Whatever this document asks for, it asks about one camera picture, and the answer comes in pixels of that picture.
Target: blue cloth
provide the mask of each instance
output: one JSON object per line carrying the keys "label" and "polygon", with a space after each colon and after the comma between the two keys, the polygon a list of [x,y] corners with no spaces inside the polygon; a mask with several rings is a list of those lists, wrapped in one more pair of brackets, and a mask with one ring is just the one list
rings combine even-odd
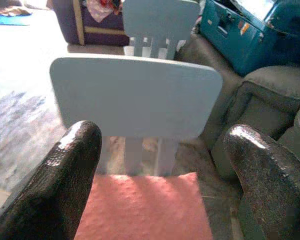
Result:
{"label": "blue cloth", "polygon": [[32,15],[3,16],[0,15],[0,25],[30,25]]}

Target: purple furniture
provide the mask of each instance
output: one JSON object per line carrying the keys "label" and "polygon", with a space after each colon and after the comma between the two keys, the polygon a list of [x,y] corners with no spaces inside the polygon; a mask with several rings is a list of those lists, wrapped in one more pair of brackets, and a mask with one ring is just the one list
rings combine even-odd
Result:
{"label": "purple furniture", "polygon": [[69,44],[129,45],[122,14],[112,13],[99,23],[90,15],[82,0],[53,0],[53,9],[63,37]]}

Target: pink mat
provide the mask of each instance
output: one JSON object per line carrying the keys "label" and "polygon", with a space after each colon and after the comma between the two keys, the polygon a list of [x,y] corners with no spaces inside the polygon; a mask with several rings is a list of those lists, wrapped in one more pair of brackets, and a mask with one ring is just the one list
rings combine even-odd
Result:
{"label": "pink mat", "polygon": [[197,175],[98,175],[75,240],[212,240]]}

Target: wooden trim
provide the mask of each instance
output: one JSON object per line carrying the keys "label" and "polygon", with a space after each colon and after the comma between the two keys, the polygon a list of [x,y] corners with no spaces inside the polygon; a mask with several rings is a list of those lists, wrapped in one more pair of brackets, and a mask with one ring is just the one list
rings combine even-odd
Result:
{"label": "wooden trim", "polygon": [[76,31],[80,45],[85,45],[84,23],[82,20],[80,0],[73,0],[73,9],[75,16]]}
{"label": "wooden trim", "polygon": [[94,26],[85,26],[84,32],[89,33],[89,34],[126,35],[125,31],[123,31],[123,30],[117,30],[117,29],[111,29],[111,28],[101,28],[101,27],[94,27]]}

